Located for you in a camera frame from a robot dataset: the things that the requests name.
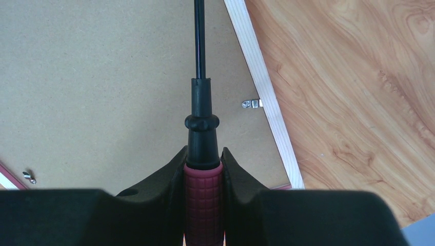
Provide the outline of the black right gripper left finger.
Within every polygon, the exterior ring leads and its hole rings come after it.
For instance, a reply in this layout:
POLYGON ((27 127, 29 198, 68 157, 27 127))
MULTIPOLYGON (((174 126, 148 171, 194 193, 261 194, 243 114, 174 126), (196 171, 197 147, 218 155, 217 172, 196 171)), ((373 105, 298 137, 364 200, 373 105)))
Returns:
POLYGON ((1 192, 1 245, 182 245, 187 149, 113 196, 100 189, 1 192))

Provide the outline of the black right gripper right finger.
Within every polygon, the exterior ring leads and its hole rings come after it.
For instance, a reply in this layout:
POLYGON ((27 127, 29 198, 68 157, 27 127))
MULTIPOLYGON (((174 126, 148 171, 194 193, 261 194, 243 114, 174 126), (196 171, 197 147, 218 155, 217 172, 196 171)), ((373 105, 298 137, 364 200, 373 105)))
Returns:
POLYGON ((408 245, 378 195, 349 190, 271 190, 228 148, 224 166, 227 245, 408 245))

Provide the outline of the pink handled screwdriver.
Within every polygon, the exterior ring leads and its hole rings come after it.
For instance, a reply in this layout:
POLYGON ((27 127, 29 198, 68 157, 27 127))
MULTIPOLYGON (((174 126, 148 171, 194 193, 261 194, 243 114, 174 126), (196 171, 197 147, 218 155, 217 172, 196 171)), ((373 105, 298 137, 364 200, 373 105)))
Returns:
POLYGON ((186 245, 223 245, 223 165, 212 113, 211 80, 206 76, 205 4, 194 1, 195 78, 191 80, 188 152, 184 165, 186 245))

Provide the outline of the pink picture frame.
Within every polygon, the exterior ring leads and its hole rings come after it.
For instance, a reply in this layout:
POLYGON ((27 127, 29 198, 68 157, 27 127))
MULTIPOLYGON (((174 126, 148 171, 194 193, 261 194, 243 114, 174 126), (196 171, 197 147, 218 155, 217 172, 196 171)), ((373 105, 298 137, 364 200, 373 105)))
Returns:
POLYGON ((205 1, 206 75, 219 148, 267 187, 303 188, 246 1, 205 1))

